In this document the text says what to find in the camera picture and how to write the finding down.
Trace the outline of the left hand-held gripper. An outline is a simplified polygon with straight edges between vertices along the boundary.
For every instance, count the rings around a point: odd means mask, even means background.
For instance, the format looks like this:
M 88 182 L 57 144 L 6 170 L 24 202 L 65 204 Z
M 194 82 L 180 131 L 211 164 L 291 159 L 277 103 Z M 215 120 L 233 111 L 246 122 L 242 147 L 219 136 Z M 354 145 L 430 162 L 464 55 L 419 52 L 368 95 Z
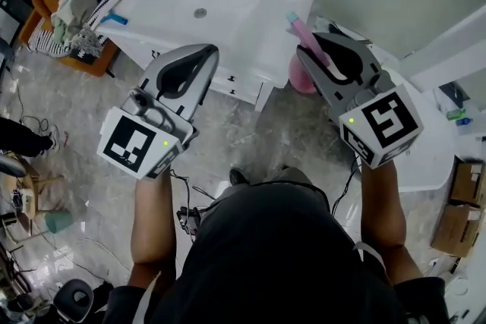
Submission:
M 121 107 L 108 111 L 97 154 L 137 179 L 159 177 L 198 135 L 189 121 L 218 62 L 219 50 L 212 44 L 182 46 L 153 59 L 141 89 L 130 90 Z

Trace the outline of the round wooden side table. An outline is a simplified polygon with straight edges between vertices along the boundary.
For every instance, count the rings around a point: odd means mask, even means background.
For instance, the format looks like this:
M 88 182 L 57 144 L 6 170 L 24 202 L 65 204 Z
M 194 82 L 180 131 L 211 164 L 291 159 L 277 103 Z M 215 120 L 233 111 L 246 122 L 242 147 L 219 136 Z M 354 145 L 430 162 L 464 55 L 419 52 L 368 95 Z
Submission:
M 41 178 L 37 170 L 23 157 L 14 154 L 0 155 L 0 172 L 3 188 L 8 194 L 18 192 L 22 197 L 22 213 L 30 220 L 45 212 L 39 208 L 39 195 L 42 189 L 64 179 L 62 175 L 54 178 Z

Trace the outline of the person's dark shirt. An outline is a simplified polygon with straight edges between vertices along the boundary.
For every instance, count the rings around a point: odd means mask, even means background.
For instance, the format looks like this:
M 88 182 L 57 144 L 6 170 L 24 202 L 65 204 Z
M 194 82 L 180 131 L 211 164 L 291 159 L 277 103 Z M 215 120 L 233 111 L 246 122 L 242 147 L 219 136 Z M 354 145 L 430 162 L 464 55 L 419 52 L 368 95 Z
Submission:
M 444 292 L 437 277 L 393 285 L 320 196 L 274 183 L 213 208 L 166 295 L 114 289 L 103 324 L 449 324 Z

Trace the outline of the person's grey trousers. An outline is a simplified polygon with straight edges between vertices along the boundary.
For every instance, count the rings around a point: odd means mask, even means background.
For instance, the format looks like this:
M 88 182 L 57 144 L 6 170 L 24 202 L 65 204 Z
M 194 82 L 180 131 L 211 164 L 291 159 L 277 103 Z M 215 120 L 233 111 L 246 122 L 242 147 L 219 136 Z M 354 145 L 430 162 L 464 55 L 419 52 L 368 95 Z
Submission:
M 313 187 L 314 185 L 310 181 L 310 179 L 299 169 L 295 167 L 290 167 L 284 165 L 273 177 L 268 178 L 261 182 L 251 183 L 250 184 L 240 184 L 236 186 L 232 186 L 230 184 L 212 203 L 212 206 L 215 206 L 219 202 L 223 201 L 226 197 L 230 197 L 231 195 L 239 192 L 240 190 L 246 190 L 249 187 L 256 187 L 264 184 L 274 184 L 274 183 L 292 183 L 304 187 Z

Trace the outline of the pile of pale clothes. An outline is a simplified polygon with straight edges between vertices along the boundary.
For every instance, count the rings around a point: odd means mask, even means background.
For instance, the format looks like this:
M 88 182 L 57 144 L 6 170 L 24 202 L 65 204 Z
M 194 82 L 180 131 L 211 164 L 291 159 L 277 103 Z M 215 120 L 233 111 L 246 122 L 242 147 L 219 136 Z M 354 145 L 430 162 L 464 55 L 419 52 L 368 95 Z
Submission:
M 88 21 L 98 0 L 59 0 L 58 10 L 51 14 L 53 41 L 67 45 Z

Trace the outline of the blue handled squeegee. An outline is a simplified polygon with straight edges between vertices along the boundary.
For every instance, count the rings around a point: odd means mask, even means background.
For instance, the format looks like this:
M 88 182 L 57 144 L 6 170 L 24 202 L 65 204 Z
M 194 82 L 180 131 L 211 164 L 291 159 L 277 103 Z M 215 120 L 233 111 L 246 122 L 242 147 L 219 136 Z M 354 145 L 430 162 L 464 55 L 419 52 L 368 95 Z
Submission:
M 104 23 L 108 20 L 113 20 L 116 23 L 121 25 L 126 25 L 128 23 L 128 19 L 126 17 L 122 17 L 116 14 L 113 9 L 116 5 L 118 5 L 122 0 L 109 0 L 99 12 L 98 18 L 93 23 L 93 28 L 96 29 L 101 23 Z

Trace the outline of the white sink table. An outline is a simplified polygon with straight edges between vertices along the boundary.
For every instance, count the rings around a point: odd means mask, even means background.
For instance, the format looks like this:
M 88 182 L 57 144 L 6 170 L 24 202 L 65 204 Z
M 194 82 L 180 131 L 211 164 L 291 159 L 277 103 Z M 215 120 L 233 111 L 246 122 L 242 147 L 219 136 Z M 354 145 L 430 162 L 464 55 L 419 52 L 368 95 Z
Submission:
M 128 23 L 108 20 L 97 29 L 141 68 L 178 47 L 213 44 L 219 66 L 211 89 L 261 111 L 271 92 L 286 85 L 298 45 L 286 15 L 293 11 L 306 20 L 313 1 L 122 0 L 113 11 Z M 198 8 L 206 17 L 194 17 Z

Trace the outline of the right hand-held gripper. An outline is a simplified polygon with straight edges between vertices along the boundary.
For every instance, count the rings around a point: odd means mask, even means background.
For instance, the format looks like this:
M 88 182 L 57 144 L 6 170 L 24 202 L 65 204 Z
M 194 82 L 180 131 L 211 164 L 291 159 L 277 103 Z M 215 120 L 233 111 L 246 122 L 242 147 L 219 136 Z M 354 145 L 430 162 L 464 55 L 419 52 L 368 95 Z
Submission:
M 342 141 L 368 167 L 377 168 L 404 153 L 423 131 L 403 84 L 379 69 L 361 42 L 335 33 L 314 33 L 329 65 L 298 45 L 296 54 L 320 95 L 332 107 Z

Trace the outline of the teal bucket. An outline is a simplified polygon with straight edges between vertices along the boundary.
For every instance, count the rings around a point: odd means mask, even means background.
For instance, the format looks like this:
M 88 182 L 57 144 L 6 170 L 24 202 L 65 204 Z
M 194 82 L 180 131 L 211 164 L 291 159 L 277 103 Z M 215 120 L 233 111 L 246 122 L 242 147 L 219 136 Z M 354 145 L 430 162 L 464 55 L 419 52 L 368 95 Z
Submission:
M 74 222 L 72 214 L 68 210 L 51 210 L 44 214 L 47 230 L 57 234 L 71 226 Z

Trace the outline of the person's dark shoe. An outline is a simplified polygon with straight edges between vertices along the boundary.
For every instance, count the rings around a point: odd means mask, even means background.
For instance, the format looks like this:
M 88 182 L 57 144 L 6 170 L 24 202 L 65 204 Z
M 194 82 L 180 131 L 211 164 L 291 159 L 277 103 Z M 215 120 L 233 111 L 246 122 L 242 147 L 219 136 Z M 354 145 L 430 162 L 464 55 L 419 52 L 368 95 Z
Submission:
M 229 182 L 232 186 L 250 184 L 244 172 L 240 168 L 233 167 L 229 170 Z

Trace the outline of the person's left forearm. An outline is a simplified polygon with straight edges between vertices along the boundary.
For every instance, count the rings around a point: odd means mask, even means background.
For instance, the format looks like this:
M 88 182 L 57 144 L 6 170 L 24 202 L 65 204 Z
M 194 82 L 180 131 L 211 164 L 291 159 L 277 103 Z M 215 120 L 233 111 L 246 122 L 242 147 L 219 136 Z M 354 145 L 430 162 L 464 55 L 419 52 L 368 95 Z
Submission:
M 169 171 L 136 183 L 131 256 L 136 265 L 175 262 L 176 233 Z

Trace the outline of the person's right forearm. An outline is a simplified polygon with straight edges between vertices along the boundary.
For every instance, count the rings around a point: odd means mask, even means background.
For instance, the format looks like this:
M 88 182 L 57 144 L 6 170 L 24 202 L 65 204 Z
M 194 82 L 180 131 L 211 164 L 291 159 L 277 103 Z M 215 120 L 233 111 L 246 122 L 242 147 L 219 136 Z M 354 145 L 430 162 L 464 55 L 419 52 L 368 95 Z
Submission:
M 405 245 L 406 219 L 392 161 L 361 167 L 361 239 L 379 252 Z

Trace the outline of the black flat monitor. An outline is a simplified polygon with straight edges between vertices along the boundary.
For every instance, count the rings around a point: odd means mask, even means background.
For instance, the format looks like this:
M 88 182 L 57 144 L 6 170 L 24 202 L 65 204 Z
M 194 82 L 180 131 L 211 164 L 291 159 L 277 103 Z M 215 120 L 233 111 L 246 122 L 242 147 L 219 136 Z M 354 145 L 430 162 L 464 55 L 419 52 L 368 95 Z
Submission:
M 5 17 L 0 26 L 5 30 L 0 36 L 12 45 L 33 11 L 32 0 L 0 0 L 0 17 Z

